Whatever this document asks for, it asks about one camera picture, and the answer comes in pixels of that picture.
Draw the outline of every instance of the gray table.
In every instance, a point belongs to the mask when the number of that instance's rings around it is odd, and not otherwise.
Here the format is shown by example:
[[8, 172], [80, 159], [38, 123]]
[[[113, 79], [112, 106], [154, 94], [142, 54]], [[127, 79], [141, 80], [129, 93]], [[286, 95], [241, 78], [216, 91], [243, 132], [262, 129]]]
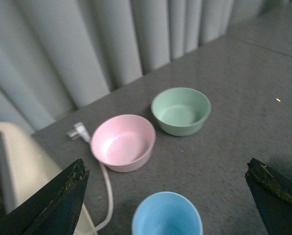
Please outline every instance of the gray table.
[[228, 36], [292, 56], [292, 1], [251, 23], [232, 28]]
[[[156, 94], [180, 86], [203, 92], [212, 103], [202, 130], [181, 138], [164, 133], [150, 111]], [[95, 224], [107, 212], [104, 180], [89, 146], [70, 141], [66, 132], [82, 121], [92, 134], [121, 114], [147, 118], [157, 140], [139, 170], [109, 170], [114, 215], [100, 235], [131, 234], [137, 206], [158, 191], [193, 202], [206, 235], [267, 234], [244, 176], [257, 158], [292, 179], [291, 56], [222, 37], [35, 133], [60, 167], [84, 160], [90, 170], [85, 203]]]

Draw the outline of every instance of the blue bowl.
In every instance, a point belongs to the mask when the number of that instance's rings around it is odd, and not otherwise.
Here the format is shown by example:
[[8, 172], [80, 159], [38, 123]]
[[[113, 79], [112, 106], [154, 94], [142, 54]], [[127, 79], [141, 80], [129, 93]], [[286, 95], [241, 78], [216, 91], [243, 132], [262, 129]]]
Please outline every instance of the blue bowl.
[[195, 206], [174, 192], [158, 192], [137, 208], [133, 235], [203, 235], [202, 221]]

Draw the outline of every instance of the curtain fold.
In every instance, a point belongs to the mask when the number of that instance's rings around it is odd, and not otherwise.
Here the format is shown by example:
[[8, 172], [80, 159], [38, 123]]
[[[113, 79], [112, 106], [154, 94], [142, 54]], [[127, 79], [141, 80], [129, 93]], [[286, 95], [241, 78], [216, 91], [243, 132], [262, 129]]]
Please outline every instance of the curtain fold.
[[31, 134], [271, 5], [270, 0], [0, 0], [0, 121]]

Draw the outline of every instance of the bowl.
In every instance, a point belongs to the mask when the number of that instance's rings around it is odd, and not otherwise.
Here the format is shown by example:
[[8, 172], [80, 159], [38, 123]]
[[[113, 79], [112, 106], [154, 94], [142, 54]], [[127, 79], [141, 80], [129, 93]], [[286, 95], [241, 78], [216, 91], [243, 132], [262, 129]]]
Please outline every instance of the bowl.
[[102, 123], [91, 138], [90, 148], [108, 168], [129, 172], [149, 160], [155, 139], [155, 129], [147, 119], [127, 114]]
[[158, 192], [137, 208], [133, 235], [203, 235], [200, 215], [185, 197], [174, 192]]
[[151, 111], [166, 133], [189, 136], [202, 128], [211, 113], [211, 103], [199, 91], [177, 87], [159, 93], [152, 101]]

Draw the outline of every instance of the white cord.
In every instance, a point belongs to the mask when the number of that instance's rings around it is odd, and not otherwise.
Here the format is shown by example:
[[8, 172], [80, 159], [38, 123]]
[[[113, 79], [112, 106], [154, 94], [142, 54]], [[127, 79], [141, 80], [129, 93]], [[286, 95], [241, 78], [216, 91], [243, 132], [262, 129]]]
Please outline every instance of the white cord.
[[[83, 123], [79, 122], [77, 124], [74, 125], [75, 130], [77, 131], [77, 133], [82, 137], [82, 139], [87, 142], [88, 144], [90, 144], [90, 135], [88, 133], [88, 131], [86, 130], [85, 126]], [[100, 164], [100, 168], [102, 171], [102, 174], [105, 178], [105, 183], [106, 183], [106, 187], [107, 187], [107, 193], [108, 193], [108, 213], [107, 216], [105, 218], [104, 221], [102, 221], [100, 224], [98, 224], [97, 226], [95, 226], [95, 231], [94, 231], [94, 235], [98, 235], [98, 231], [101, 230], [102, 228], [104, 228], [111, 220], [112, 218], [112, 214], [113, 214], [113, 193], [112, 193], [112, 187], [111, 187], [111, 182], [110, 182], [110, 178], [107, 172], [107, 168], [105, 167], [105, 165], [103, 165], [101, 162], [99, 162]]]

